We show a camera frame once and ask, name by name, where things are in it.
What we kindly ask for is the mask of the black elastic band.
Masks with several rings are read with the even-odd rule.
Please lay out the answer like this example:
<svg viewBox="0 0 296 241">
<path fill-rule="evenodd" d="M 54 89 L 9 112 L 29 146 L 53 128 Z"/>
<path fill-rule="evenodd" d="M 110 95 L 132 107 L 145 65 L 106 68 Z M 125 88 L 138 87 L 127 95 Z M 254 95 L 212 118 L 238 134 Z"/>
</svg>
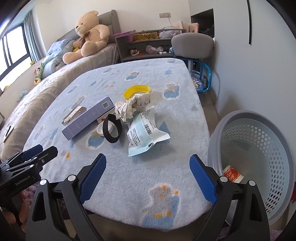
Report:
<svg viewBox="0 0 296 241">
<path fill-rule="evenodd" d="M 117 136 L 114 136 L 112 132 L 116 130 Z M 116 143 L 122 133 L 121 121 L 116 118 L 114 114 L 108 114 L 108 116 L 103 121 L 103 136 L 109 143 Z"/>
</svg>

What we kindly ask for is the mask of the purple cardboard box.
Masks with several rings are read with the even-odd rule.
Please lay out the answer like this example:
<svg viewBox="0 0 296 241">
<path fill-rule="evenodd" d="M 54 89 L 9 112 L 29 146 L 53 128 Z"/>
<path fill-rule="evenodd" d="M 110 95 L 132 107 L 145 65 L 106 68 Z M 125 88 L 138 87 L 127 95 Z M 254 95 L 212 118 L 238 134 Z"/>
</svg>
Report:
<svg viewBox="0 0 296 241">
<path fill-rule="evenodd" d="M 93 107 L 87 108 L 87 110 L 65 125 L 62 130 L 62 134 L 67 140 L 71 140 L 86 127 L 88 127 L 94 121 L 100 120 L 108 112 L 114 109 L 114 104 L 110 97 L 105 97 L 100 100 Z"/>
</svg>

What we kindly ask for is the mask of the white teal plastic package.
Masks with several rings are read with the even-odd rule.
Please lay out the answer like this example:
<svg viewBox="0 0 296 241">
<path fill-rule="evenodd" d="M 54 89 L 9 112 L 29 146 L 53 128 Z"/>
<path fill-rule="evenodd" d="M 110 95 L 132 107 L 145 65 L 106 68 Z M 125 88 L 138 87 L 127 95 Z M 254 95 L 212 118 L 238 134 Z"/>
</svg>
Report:
<svg viewBox="0 0 296 241">
<path fill-rule="evenodd" d="M 133 119 L 127 132 L 128 156 L 136 156 L 151 149 L 156 143 L 170 139 L 167 132 L 157 128 L 154 106 L 140 112 Z"/>
</svg>

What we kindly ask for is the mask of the white paper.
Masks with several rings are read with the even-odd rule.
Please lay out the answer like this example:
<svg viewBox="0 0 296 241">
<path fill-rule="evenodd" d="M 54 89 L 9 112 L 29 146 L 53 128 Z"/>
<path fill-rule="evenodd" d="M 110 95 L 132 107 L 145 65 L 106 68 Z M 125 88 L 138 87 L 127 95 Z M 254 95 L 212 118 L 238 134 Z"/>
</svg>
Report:
<svg viewBox="0 0 296 241">
<path fill-rule="evenodd" d="M 128 100 L 118 101 L 115 103 L 115 116 L 117 120 L 126 122 L 127 120 L 133 119 L 135 112 L 142 112 L 151 103 L 153 92 L 135 94 Z"/>
</svg>

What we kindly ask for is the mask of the red white paper cup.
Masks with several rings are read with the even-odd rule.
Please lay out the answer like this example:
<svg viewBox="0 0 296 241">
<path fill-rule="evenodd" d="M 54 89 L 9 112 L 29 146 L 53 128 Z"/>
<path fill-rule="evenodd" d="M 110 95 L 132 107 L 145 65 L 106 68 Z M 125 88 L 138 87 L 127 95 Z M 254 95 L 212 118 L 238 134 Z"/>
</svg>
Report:
<svg viewBox="0 0 296 241">
<path fill-rule="evenodd" d="M 223 176 L 228 178 L 233 183 L 240 183 L 244 178 L 244 176 L 242 176 L 236 169 L 234 169 L 230 165 L 224 168 Z"/>
</svg>

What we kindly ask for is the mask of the purple fluffy cloth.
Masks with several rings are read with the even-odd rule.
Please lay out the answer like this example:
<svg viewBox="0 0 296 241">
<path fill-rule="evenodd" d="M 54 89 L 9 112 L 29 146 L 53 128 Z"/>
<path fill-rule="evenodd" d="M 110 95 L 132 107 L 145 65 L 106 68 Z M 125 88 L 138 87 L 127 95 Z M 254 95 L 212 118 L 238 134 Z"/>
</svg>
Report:
<svg viewBox="0 0 296 241">
<path fill-rule="evenodd" d="M 38 183 L 35 183 L 20 193 L 21 198 L 24 199 L 29 204 L 29 206 L 32 205 L 38 185 Z"/>
</svg>

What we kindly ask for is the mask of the grey perforated laundry basket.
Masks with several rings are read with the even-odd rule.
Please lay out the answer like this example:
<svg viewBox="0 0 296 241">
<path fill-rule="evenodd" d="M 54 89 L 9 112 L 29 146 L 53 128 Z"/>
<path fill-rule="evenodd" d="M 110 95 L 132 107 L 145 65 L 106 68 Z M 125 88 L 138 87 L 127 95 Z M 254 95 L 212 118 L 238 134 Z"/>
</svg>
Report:
<svg viewBox="0 0 296 241">
<path fill-rule="evenodd" d="M 243 184 L 254 180 L 270 225 L 285 212 L 295 182 L 294 162 L 282 132 L 266 117 L 248 110 L 224 116 L 210 137 L 207 165 L 218 175 L 231 166 Z"/>
</svg>

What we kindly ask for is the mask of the small playing card box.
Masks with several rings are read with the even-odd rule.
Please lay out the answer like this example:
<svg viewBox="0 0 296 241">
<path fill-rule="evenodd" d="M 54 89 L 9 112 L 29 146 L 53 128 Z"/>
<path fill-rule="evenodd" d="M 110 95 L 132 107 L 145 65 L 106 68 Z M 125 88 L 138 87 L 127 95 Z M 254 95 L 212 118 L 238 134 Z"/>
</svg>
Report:
<svg viewBox="0 0 296 241">
<path fill-rule="evenodd" d="M 70 113 L 67 116 L 65 116 L 63 118 L 62 125 L 65 126 L 65 125 L 69 124 L 71 121 L 73 121 L 79 115 L 81 115 L 82 113 L 84 113 L 86 110 L 87 110 L 86 107 L 83 107 L 83 106 L 80 106 L 80 105 L 77 106 L 72 111 L 70 111 Z"/>
</svg>

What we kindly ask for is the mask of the blue patterned pillow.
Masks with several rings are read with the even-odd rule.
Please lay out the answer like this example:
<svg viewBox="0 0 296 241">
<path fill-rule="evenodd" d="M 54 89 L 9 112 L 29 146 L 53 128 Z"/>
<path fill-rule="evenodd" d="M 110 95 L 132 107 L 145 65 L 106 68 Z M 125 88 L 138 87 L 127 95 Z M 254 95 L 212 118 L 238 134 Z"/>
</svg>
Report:
<svg viewBox="0 0 296 241">
<path fill-rule="evenodd" d="M 50 58 L 62 58 L 65 53 L 73 51 L 73 42 L 74 40 L 71 39 L 63 39 L 53 43 L 46 56 Z"/>
</svg>

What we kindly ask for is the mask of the large beige teddy bear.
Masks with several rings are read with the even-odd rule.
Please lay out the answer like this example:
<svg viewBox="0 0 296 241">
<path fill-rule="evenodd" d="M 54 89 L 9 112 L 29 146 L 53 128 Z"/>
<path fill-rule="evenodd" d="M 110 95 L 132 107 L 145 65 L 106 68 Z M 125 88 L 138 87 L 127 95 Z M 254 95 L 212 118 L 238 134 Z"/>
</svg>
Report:
<svg viewBox="0 0 296 241">
<path fill-rule="evenodd" d="M 109 27 L 99 23 L 98 11 L 89 11 L 82 15 L 75 23 L 75 32 L 80 38 L 72 45 L 79 50 L 65 53 L 65 64 L 96 54 L 107 46 L 110 36 Z"/>
</svg>

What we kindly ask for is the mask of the grey chair backrest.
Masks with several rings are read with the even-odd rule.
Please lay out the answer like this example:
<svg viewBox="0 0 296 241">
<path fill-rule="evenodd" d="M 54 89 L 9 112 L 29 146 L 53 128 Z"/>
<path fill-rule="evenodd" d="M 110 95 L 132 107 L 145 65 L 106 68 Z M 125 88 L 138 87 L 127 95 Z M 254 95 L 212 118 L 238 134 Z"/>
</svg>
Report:
<svg viewBox="0 0 296 241">
<path fill-rule="evenodd" d="M 173 52 L 178 57 L 203 59 L 211 55 L 214 40 L 201 33 L 183 33 L 171 39 Z"/>
</svg>

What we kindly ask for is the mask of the pink plastic bag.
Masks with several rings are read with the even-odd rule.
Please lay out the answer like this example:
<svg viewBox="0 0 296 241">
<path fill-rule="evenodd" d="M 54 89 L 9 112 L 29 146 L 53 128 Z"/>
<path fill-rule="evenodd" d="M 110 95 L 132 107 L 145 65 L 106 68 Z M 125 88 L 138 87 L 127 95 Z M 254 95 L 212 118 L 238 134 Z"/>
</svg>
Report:
<svg viewBox="0 0 296 241">
<path fill-rule="evenodd" d="M 158 48 L 155 48 L 151 45 L 147 45 L 146 48 L 145 48 L 145 51 L 148 53 L 148 54 L 159 54 L 159 53 L 162 53 L 164 50 L 162 47 L 158 47 Z"/>
</svg>

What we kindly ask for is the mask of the pink storage box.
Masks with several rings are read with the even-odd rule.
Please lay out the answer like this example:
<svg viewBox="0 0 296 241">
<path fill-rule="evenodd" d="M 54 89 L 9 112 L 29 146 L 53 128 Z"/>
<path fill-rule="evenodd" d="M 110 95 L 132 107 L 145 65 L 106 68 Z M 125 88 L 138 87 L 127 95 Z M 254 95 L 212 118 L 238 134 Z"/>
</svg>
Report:
<svg viewBox="0 0 296 241">
<path fill-rule="evenodd" d="M 114 34 L 115 38 L 123 38 L 126 40 L 126 42 L 129 44 L 134 41 L 133 35 L 136 33 L 135 30 L 132 31 L 127 31 L 127 32 L 122 32 L 122 33 L 117 33 Z"/>
</svg>

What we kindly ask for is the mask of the grey bed headboard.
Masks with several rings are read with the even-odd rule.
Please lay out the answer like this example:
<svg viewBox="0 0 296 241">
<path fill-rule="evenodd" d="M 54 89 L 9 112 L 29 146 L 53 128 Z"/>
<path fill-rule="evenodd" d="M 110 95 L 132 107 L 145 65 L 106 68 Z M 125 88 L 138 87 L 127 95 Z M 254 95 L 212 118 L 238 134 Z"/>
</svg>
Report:
<svg viewBox="0 0 296 241">
<path fill-rule="evenodd" d="M 98 16 L 99 23 L 101 25 L 106 25 L 110 30 L 110 36 L 108 43 L 115 43 L 114 34 L 118 34 L 121 32 L 120 24 L 118 20 L 117 11 L 112 9 L 111 11 L 104 13 Z M 75 32 L 75 29 L 72 29 L 56 41 L 62 41 L 63 39 L 71 39 L 71 40 L 78 40 L 80 37 Z"/>
</svg>

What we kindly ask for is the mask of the wall power socket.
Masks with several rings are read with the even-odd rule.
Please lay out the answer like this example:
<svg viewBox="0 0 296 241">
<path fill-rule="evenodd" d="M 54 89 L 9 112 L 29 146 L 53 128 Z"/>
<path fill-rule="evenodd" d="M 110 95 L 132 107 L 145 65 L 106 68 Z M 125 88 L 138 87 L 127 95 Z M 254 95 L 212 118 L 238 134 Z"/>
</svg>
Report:
<svg viewBox="0 0 296 241">
<path fill-rule="evenodd" d="M 160 18 L 170 18 L 171 17 L 171 13 L 159 13 L 159 17 Z"/>
</svg>

